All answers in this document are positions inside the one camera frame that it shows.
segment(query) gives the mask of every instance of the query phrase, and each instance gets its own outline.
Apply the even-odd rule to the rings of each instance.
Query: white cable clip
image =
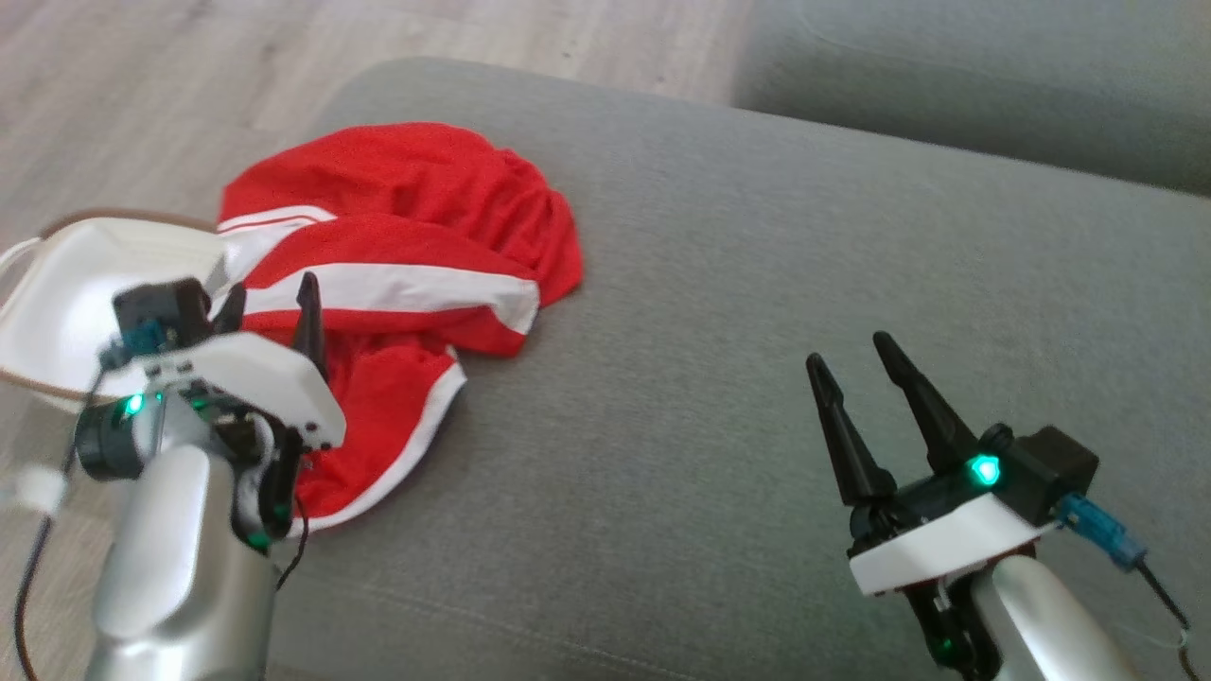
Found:
[[[4,493],[5,505],[23,507],[54,517],[68,492],[68,479],[62,471],[39,464],[23,468]]]

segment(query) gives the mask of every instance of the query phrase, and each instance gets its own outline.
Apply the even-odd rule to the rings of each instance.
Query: gray fabric upholstery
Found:
[[[315,538],[280,599],[281,662],[365,681],[940,677],[907,603],[849,576],[803,370],[821,351],[871,448],[925,475],[879,328],[974,428],[1054,422],[1097,451],[1096,497],[1211,618],[1211,201],[431,59],[358,76],[312,132],[401,120],[541,167],[576,211],[585,282],[520,357],[465,356],[413,475]],[[1104,622],[1172,634],[1090,546],[1043,556]],[[1123,641],[1172,675],[1171,651]]]
[[[1211,0],[759,0],[736,105],[1211,194]]]

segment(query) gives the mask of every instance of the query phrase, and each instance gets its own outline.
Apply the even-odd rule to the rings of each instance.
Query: wooden floor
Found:
[[[724,103],[753,1],[0,0],[0,247],[91,206],[210,218],[226,179],[299,142],[354,74],[400,57]],[[0,385],[0,477],[53,460],[70,425]],[[105,493],[80,477],[29,617],[42,681],[79,679],[91,646],[110,530]],[[8,622],[34,527],[0,514],[2,680],[21,677]]]

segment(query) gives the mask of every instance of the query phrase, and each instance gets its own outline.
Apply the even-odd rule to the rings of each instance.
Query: blue connector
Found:
[[[122,333],[122,345],[126,345],[127,353],[136,357],[176,350],[168,347],[168,333],[159,320],[144,321]]]
[[[1148,553],[1127,534],[1121,522],[1080,494],[1060,499],[1058,510],[1056,520],[1061,526],[1097,544],[1123,572],[1135,570]]]

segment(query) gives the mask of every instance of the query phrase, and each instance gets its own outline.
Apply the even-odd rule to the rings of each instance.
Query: white bowl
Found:
[[[199,229],[196,222],[159,222],[145,214],[78,217],[52,228],[48,236],[22,241],[0,254],[0,275],[33,254],[0,308],[0,379],[78,412],[97,373],[97,351],[117,334],[115,293],[186,276],[212,294],[224,284],[223,244],[217,235]],[[127,367],[105,379],[98,401],[132,395],[145,385],[143,373]]]

